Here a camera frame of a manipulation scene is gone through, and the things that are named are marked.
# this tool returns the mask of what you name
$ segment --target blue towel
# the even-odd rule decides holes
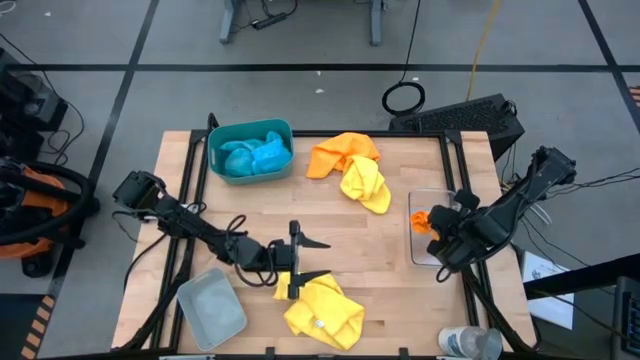
[[[274,131],[267,133],[266,143],[258,139],[228,141],[220,149],[231,152],[224,168],[226,174],[233,177],[278,172],[292,157],[280,134]]]

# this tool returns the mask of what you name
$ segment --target black keyboard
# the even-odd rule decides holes
[[[393,130],[465,130],[498,134],[507,130],[507,120],[515,115],[510,105],[511,103],[504,102],[498,107],[491,100],[478,99],[403,117],[400,128]]]
[[[631,360],[640,358],[640,283],[628,277],[620,277],[616,283],[613,327],[627,338],[611,337],[611,359]]]
[[[494,160],[522,135],[516,106],[502,94],[486,96],[392,119],[389,130],[425,133],[443,130],[485,131]]]
[[[622,341],[622,348],[636,356],[640,355],[640,303],[630,292],[622,294],[622,333],[636,342]]]

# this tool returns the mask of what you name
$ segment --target plastic bottle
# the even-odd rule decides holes
[[[447,355],[473,360],[496,360],[502,353],[502,337],[496,329],[477,326],[444,328],[438,344]]]

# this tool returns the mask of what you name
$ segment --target concrete floor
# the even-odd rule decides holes
[[[301,0],[288,20],[259,32],[244,29],[226,46],[217,40],[222,1],[161,0],[140,58],[134,60],[401,64],[417,2],[388,3],[383,44],[374,48],[368,43],[368,7],[349,0]],[[128,64],[150,4],[155,0],[19,1],[14,12],[0,19],[0,33],[40,64]],[[259,1],[248,4],[252,18],[262,18]],[[422,1],[411,63],[470,64],[491,4],[490,0]],[[588,4],[617,63],[639,65],[635,25],[640,3],[591,0]],[[287,0],[273,1],[274,12],[288,6]],[[244,25],[248,20],[243,8],[236,22]],[[0,46],[26,62],[6,44]],[[480,63],[607,65],[577,0],[503,1]],[[203,128],[209,112],[223,124],[281,117],[296,129],[386,129],[391,116],[382,109],[380,98],[400,76],[382,71],[145,71],[129,73],[133,78],[128,86],[123,83],[124,70],[49,72],[58,92],[82,111],[87,122],[84,135],[69,150],[69,167],[88,175],[107,123],[113,124],[115,117],[117,126],[98,178],[103,209],[83,229],[88,245],[73,256],[41,357],[108,350],[122,300],[122,279],[133,253],[133,244],[110,218],[115,210],[110,194],[130,170],[153,170],[163,131]],[[624,76],[630,86],[640,85],[640,74]],[[467,72],[408,74],[413,77],[426,89],[425,109],[463,101],[469,81]],[[119,93],[126,95],[121,112],[115,101]],[[610,72],[478,73],[473,96],[494,93],[516,102],[526,129],[518,142],[517,171],[524,172],[530,154],[540,145],[556,146],[575,158],[581,182],[638,166],[638,130]],[[412,99],[406,95],[394,101],[394,107],[401,107]],[[76,114],[68,112],[63,128],[78,130]],[[503,164],[501,159],[498,168]],[[547,239],[587,263],[637,253],[637,189],[637,183],[629,182],[558,197],[543,205],[553,225],[534,222]],[[137,231],[133,223],[126,226]],[[581,266],[536,241],[558,263]],[[538,252],[522,231],[515,242]],[[50,278],[25,278],[17,261],[1,262],[0,272],[2,293],[48,290]],[[576,299],[596,317],[611,321],[609,295],[589,291]],[[584,356],[608,357],[606,330],[579,314],[574,328],[564,331],[541,324],[543,338],[554,345]]]

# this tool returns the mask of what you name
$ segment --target wooden table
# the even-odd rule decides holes
[[[483,204],[491,204],[500,196],[500,189],[487,136],[472,132],[462,135],[472,190]],[[164,179],[169,194],[176,197],[188,139],[189,132],[165,132],[156,163],[155,174]],[[346,296],[364,306],[362,337],[347,354],[397,355],[400,347],[407,347],[412,355],[440,354],[440,329],[467,324],[462,280],[454,275],[443,284],[437,283],[437,268],[411,262],[405,237],[408,192],[446,188],[438,141],[373,139],[382,157],[380,171],[392,194],[388,213],[380,216],[342,194],[341,173],[334,172],[323,180],[305,177],[311,148],[323,140],[295,138],[295,166],[287,179],[233,187],[209,173],[204,194],[208,209],[202,217],[225,228],[234,216],[244,213],[248,216],[244,229],[264,245],[272,239],[288,239],[289,220],[297,219],[307,236],[330,244],[328,250],[301,249],[300,270],[331,269]],[[453,147],[449,150],[456,188],[460,188],[455,152]],[[198,163],[196,159],[192,179],[197,178]],[[195,182],[191,182],[189,202]],[[155,224],[143,225],[136,255],[159,235]],[[168,243],[166,240],[147,254],[131,273],[113,346],[130,339],[156,305]],[[213,267],[227,273],[248,320],[247,327],[217,347],[216,353],[262,354],[269,346],[279,354],[340,353],[305,335],[294,336],[282,317],[290,305],[288,301],[273,300],[273,288],[247,287],[233,267],[215,260],[206,245],[197,241],[192,277]],[[503,250],[487,262],[487,267],[496,304],[520,336],[533,344],[535,334],[514,252],[510,248]],[[166,313],[162,346],[169,343],[174,309],[172,305]],[[484,310],[481,317],[486,320]],[[200,352],[187,321],[183,322],[179,352]]]

